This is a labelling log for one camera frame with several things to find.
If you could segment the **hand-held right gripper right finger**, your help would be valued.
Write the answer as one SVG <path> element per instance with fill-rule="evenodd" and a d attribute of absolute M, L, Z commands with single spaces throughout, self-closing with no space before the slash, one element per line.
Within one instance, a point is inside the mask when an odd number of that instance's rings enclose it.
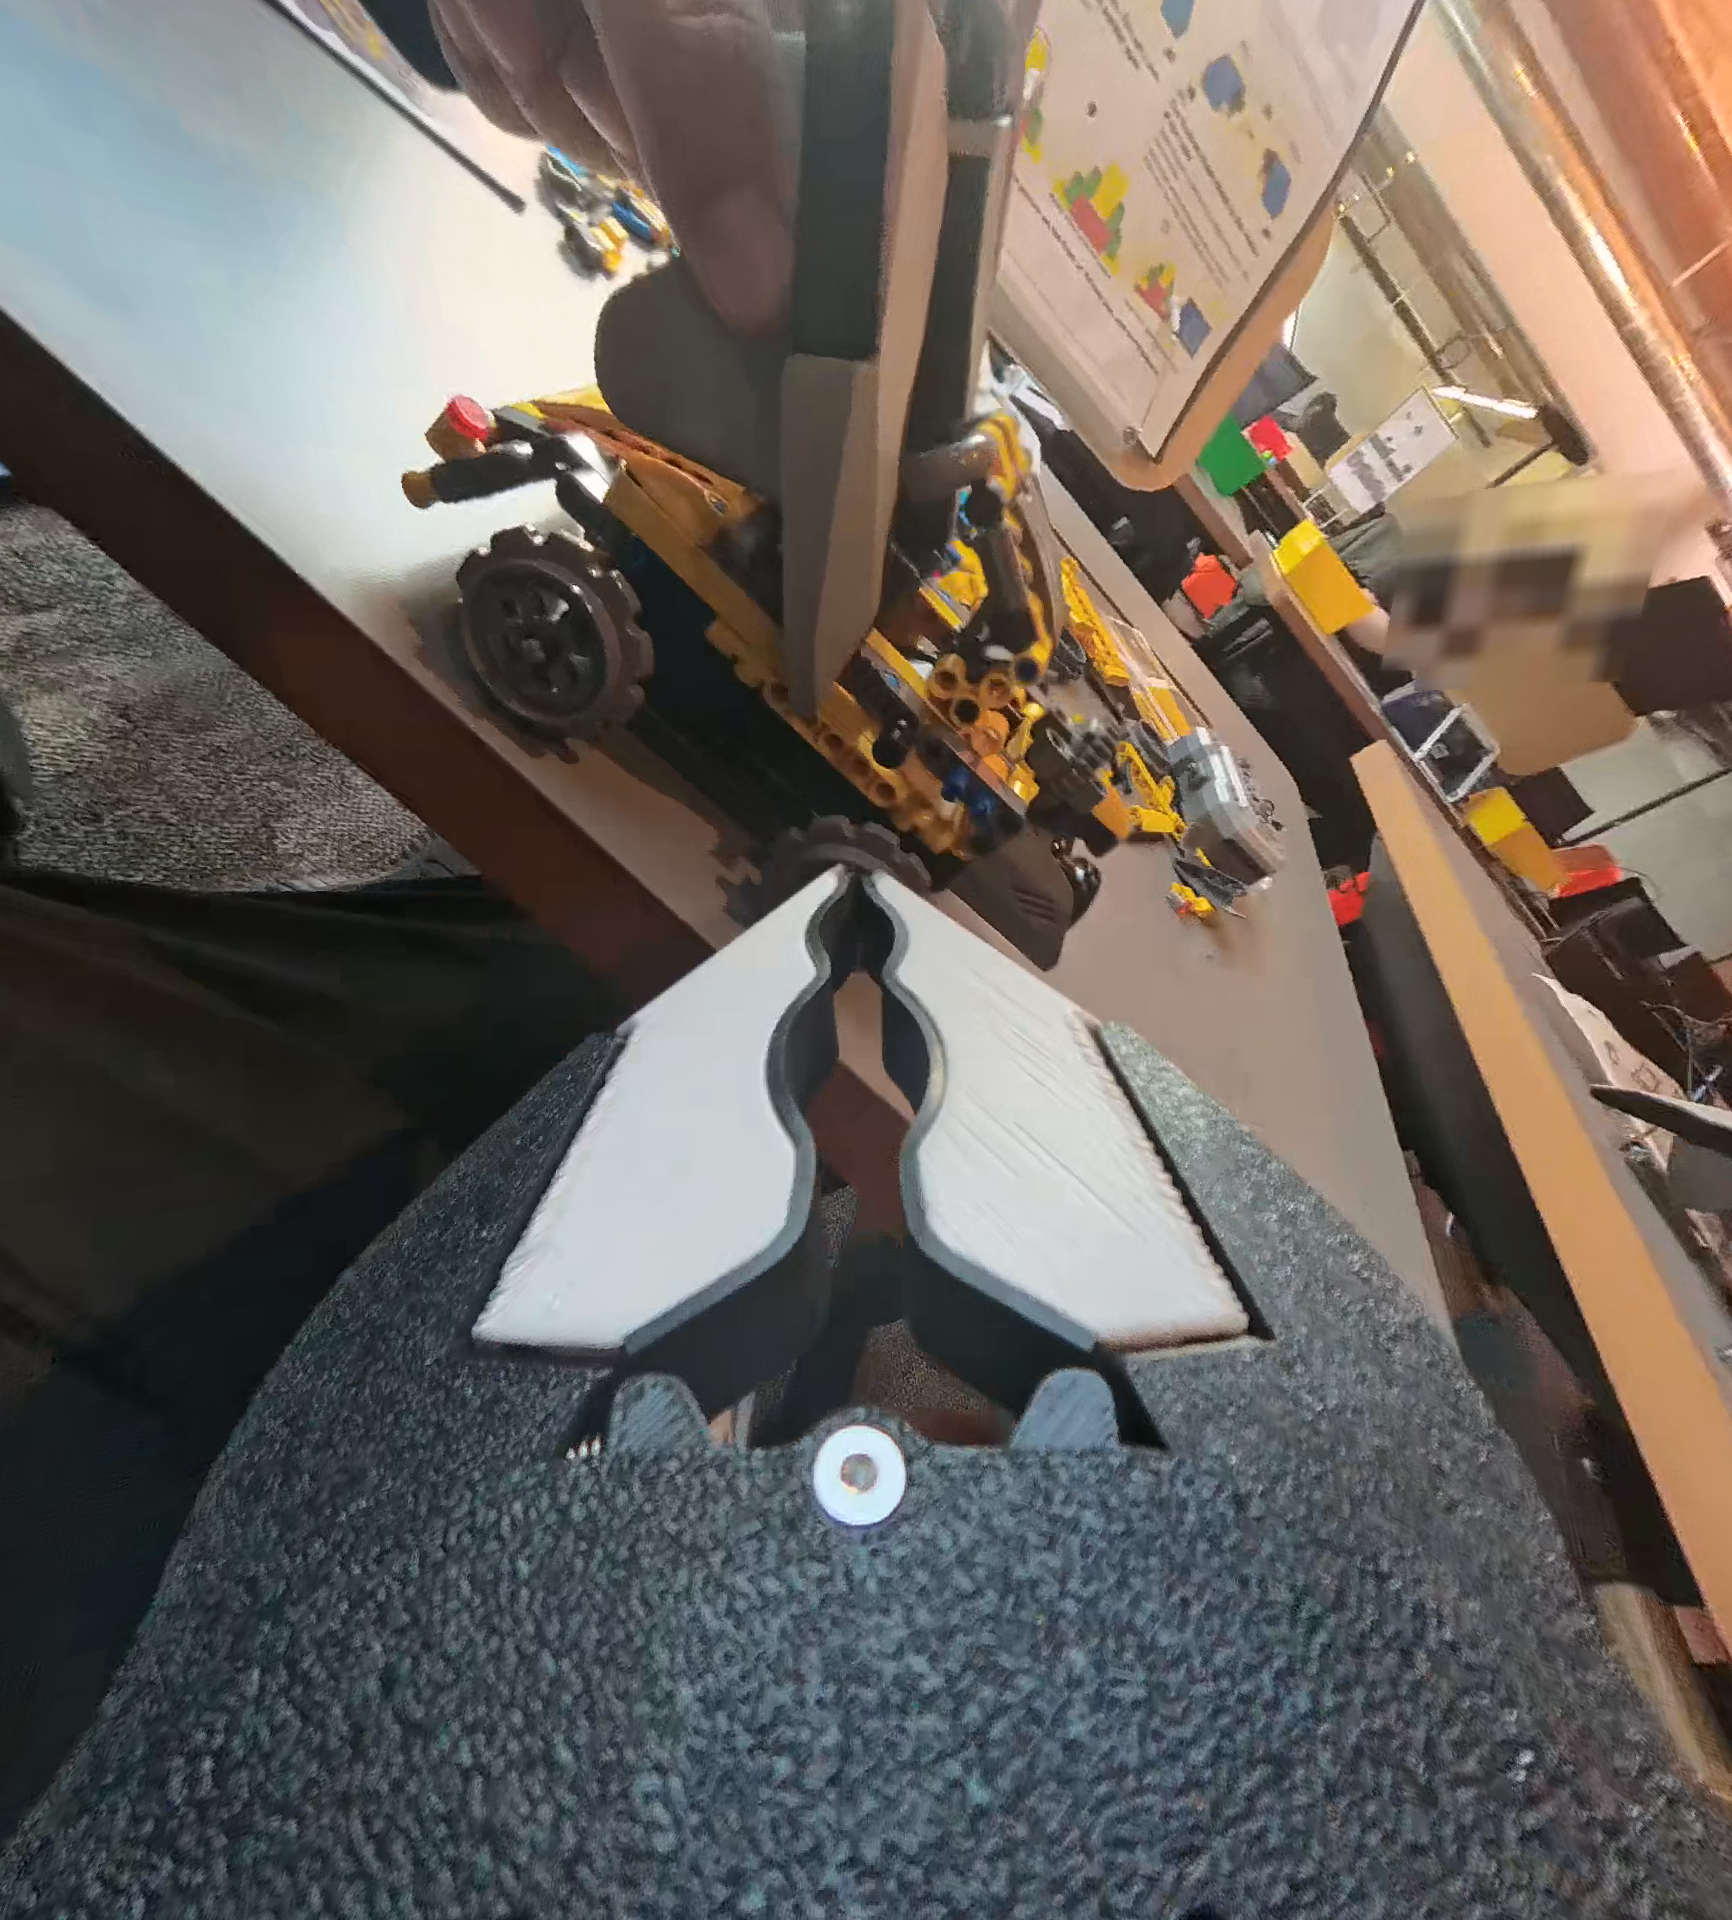
<path fill-rule="evenodd" d="M 889 876 L 859 879 L 895 1151 L 901 1322 L 1041 1447 L 1164 1444 L 1132 1360 L 1251 1331 L 1099 1019 Z"/>

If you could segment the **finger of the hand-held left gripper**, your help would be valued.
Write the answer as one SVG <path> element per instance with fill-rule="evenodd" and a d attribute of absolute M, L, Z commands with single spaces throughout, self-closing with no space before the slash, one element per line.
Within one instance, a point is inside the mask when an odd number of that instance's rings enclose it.
<path fill-rule="evenodd" d="M 1028 4 L 946 2 L 932 18 L 943 52 L 946 183 L 908 403 L 910 453 L 960 439 L 973 419 L 1030 40 Z"/>
<path fill-rule="evenodd" d="M 927 4 L 806 4 L 801 25 L 780 387 L 782 682 L 812 719 L 882 599 L 950 120 Z"/>

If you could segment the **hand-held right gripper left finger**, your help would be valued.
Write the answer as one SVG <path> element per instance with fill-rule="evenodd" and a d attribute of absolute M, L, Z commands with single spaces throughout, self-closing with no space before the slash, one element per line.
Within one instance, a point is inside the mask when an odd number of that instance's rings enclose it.
<path fill-rule="evenodd" d="M 612 1444 L 635 1380 L 706 1425 L 777 1417 L 831 1315 L 808 1105 L 852 971 L 854 876 L 831 868 L 615 1029 L 470 1334 L 594 1371 L 565 1456 Z"/>

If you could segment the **yellow toy brick vehicle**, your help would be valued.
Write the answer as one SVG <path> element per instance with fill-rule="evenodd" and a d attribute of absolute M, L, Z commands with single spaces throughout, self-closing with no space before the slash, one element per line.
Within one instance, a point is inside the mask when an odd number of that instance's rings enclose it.
<path fill-rule="evenodd" d="M 952 896 L 1048 971 L 1132 831 L 1115 737 L 1054 704 L 1067 551 L 1018 424 L 973 421 L 943 476 L 946 541 L 886 549 L 864 635 L 801 713 L 782 625 L 780 509 L 628 429 L 595 390 L 451 396 L 419 511 L 549 483 L 453 572 L 451 651 L 494 713 L 570 752 L 632 733 L 744 840 L 755 920 L 827 866 Z"/>

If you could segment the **person's left hand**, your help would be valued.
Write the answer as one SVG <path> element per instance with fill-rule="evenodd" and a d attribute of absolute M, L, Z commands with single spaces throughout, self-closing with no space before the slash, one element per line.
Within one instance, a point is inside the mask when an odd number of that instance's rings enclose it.
<path fill-rule="evenodd" d="M 446 68 L 500 132 L 647 188 L 710 309 L 777 330 L 796 265 L 798 156 L 766 4 L 432 2 Z"/>

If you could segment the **instruction sign board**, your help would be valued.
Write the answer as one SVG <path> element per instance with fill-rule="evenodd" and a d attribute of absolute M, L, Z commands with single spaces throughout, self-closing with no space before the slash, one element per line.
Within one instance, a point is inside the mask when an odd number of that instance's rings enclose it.
<path fill-rule="evenodd" d="M 992 336 L 1125 488 L 1197 459 L 1301 301 L 1419 2 L 1046 2 Z"/>

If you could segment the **pile of loose brick pieces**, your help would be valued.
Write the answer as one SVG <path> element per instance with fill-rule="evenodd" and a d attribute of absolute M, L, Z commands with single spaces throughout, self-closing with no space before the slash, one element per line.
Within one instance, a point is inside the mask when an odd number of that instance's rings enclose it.
<path fill-rule="evenodd" d="M 994 405 L 981 414 L 973 411 L 962 437 L 987 414 L 1005 414 L 1018 424 L 1014 414 Z M 1022 444 L 1030 449 L 1024 427 L 1020 424 L 1018 427 Z M 910 452 L 905 426 L 897 498 L 884 554 L 889 546 L 897 546 L 918 564 L 946 544 L 947 514 L 938 498 L 950 490 L 946 461 L 962 437 Z M 879 595 L 886 589 L 886 570 L 888 561 L 882 566 Z M 1201 917 L 1227 907 L 1244 885 L 1216 870 L 1207 856 L 1189 850 L 1185 824 L 1173 803 L 1173 779 L 1167 774 L 1165 744 L 1197 728 L 1189 708 L 1161 666 L 1142 651 L 1142 635 L 1099 611 L 1069 554 L 1063 574 L 1069 609 L 1065 635 L 1054 651 L 1054 706 L 1099 722 L 1112 732 L 1114 782 L 1125 801 L 1130 826 L 1123 843 L 1144 840 L 1171 846 L 1175 877 L 1170 884 L 1170 896 L 1175 907 Z"/>

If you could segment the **grey battery box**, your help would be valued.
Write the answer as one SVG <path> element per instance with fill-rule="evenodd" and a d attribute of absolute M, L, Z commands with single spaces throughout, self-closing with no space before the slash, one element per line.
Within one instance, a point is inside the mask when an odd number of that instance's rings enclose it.
<path fill-rule="evenodd" d="M 1247 764 L 1214 732 L 1192 728 L 1165 744 L 1165 774 L 1184 836 L 1214 870 L 1251 890 L 1286 861 L 1286 824 Z"/>

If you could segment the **yellow storage box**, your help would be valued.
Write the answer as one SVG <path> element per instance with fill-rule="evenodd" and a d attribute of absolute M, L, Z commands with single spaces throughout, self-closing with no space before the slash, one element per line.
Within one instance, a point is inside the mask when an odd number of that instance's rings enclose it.
<path fill-rule="evenodd" d="M 1298 520 L 1267 556 L 1276 578 L 1317 632 L 1338 635 L 1380 611 L 1312 517 Z"/>
<path fill-rule="evenodd" d="M 1503 786 L 1489 786 L 1458 803 L 1464 826 L 1480 848 L 1532 894 L 1547 898 L 1563 879 L 1565 868 L 1525 807 Z"/>

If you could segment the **tan-edged background table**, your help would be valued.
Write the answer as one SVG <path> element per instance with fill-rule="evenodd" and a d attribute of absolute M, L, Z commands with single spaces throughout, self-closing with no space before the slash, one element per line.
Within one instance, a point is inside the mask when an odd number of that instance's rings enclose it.
<path fill-rule="evenodd" d="M 1621 1159 L 1613 1114 L 1559 1038 L 1525 915 L 1391 744 L 1353 757 L 1407 913 L 1732 1656 L 1732 1364 L 1719 1301 Z"/>

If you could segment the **clear plastic box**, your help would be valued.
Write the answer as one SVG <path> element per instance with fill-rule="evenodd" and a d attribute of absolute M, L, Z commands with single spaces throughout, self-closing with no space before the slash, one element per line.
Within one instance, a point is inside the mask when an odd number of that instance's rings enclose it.
<path fill-rule="evenodd" d="M 1405 756 L 1446 803 L 1465 803 L 1501 784 L 1499 747 L 1474 708 L 1417 680 L 1394 685 L 1377 704 Z"/>

